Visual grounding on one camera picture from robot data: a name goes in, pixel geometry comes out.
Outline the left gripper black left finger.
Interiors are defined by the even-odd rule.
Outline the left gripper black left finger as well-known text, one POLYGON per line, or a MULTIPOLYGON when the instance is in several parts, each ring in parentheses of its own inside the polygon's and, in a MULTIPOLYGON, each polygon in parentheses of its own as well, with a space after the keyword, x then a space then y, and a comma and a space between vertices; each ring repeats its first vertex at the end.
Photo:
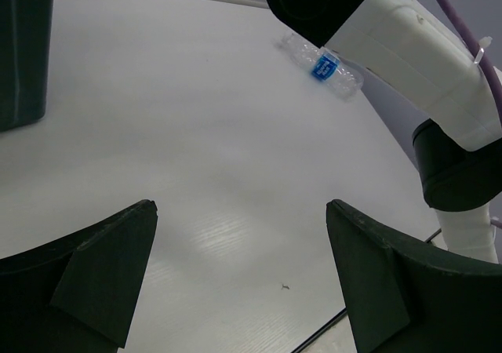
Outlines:
POLYGON ((1 260, 3 352, 125 347, 158 223, 142 200, 72 234, 1 260))

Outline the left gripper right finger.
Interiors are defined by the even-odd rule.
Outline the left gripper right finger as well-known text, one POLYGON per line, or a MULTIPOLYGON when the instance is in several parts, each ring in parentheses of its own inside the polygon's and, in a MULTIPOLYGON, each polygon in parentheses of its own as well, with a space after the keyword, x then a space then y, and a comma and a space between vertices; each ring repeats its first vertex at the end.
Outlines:
POLYGON ((359 352, 499 352, 501 266, 388 227, 341 200, 326 224, 359 352))

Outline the clear bottle blue label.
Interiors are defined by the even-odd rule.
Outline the clear bottle blue label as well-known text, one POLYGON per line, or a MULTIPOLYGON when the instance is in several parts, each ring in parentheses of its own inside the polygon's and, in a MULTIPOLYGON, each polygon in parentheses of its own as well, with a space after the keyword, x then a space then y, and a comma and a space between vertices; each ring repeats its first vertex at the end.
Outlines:
POLYGON ((342 100, 352 99, 363 86, 364 78, 356 70, 347 66, 330 50, 312 45, 296 32, 286 33, 279 48, 296 66, 317 82, 331 88, 342 100))

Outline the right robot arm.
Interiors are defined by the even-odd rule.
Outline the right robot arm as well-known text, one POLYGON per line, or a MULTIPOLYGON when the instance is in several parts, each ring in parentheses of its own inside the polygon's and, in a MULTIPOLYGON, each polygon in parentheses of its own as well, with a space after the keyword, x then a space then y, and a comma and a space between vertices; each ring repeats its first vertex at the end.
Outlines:
POLYGON ((426 114, 413 134, 425 202, 447 249, 498 261, 490 202, 501 193, 501 73, 487 42, 417 0, 266 0, 312 45, 366 69, 426 114))

